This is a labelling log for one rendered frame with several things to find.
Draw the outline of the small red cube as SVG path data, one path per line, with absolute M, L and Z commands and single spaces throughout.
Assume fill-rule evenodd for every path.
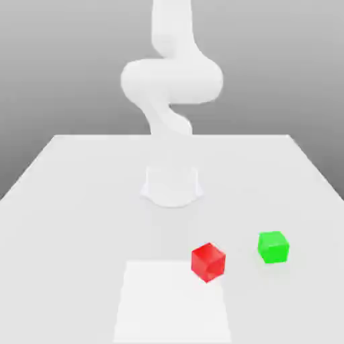
M 191 252 L 191 270 L 205 283 L 224 274 L 226 254 L 212 243 Z

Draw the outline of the small green cube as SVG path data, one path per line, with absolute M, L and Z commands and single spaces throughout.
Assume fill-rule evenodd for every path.
M 257 250 L 266 264 L 285 263 L 290 244 L 280 231 L 260 232 Z

